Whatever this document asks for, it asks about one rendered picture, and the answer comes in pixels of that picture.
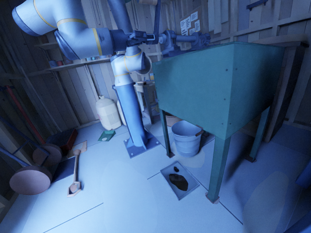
square tray on floor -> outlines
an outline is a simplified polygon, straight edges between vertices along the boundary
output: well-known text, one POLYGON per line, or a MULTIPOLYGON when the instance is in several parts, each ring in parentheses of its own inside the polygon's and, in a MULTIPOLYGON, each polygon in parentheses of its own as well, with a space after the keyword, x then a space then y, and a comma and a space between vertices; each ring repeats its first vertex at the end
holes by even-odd
POLYGON ((169 184, 173 192, 176 194, 178 200, 183 199, 186 195, 188 195, 190 192, 192 192, 194 189, 200 186, 199 182, 195 179, 195 177, 192 176, 191 173, 188 172, 188 170, 186 170, 184 166, 182 166, 178 161, 162 169, 160 172, 166 179, 167 183, 169 184), (179 170, 178 172, 174 171, 174 166, 178 168, 179 170), (185 177, 186 181, 188 182, 187 191, 183 191, 177 188, 177 186, 170 181, 169 178, 170 174, 178 174, 185 177))

light blue floor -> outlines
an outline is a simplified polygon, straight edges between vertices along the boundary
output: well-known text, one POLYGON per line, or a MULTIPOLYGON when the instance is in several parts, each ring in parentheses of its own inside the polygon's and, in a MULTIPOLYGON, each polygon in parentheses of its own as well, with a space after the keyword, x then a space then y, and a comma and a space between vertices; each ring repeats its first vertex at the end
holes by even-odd
MULTIPOLYGON (((164 144, 161 124, 145 125, 164 144)), ((270 174, 280 171, 289 178, 283 212, 276 233, 282 233, 302 216, 310 190, 294 183, 309 160, 284 139, 287 128, 276 140, 262 143, 255 163, 244 160, 253 138, 236 133, 231 138, 228 159, 220 190, 220 203, 205 197, 214 149, 213 136, 202 144, 205 154, 201 167, 186 169, 201 183, 178 201, 161 169, 175 162, 159 145, 130 159, 123 140, 129 138, 125 126, 116 129, 109 142, 98 142, 104 128, 100 123, 79 130, 75 144, 87 140, 87 151, 80 156, 78 180, 82 191, 67 198, 72 183, 69 176, 53 183, 42 194, 19 195, 0 224, 1 233, 241 233, 243 209, 255 188, 270 174)))

white propane tank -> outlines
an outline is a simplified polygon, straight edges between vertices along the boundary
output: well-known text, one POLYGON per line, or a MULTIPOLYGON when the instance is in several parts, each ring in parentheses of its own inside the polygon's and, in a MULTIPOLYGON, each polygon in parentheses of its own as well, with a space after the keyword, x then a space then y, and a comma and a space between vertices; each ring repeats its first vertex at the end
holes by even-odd
POLYGON ((114 130, 122 125, 116 104, 105 96, 99 96, 96 111, 102 126, 106 130, 114 130))
POLYGON ((125 122, 125 119, 124 119, 123 112, 122 112, 121 105, 120 105, 119 101, 117 102, 117 106, 118 106, 118 111, 119 111, 119 114, 120 114, 121 121, 122 121, 123 125, 126 125, 126 122, 125 122))

dark mat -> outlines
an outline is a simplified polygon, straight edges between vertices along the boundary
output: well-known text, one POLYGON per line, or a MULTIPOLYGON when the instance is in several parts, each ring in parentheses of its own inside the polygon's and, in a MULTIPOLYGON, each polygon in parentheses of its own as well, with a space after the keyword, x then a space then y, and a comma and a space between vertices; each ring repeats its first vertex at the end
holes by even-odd
POLYGON ((54 173, 52 183, 71 176, 74 172, 74 161, 75 157, 72 157, 70 159, 60 162, 54 173))

green metal table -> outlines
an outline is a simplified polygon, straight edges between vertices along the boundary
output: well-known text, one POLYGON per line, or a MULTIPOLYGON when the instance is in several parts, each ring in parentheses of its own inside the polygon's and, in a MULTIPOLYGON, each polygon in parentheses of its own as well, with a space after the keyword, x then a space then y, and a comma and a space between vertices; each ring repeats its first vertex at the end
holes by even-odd
POLYGON ((231 135, 261 113, 248 156, 255 159, 280 75, 284 48, 230 42, 153 63, 167 155, 165 112, 215 135, 207 198, 219 197, 231 135))

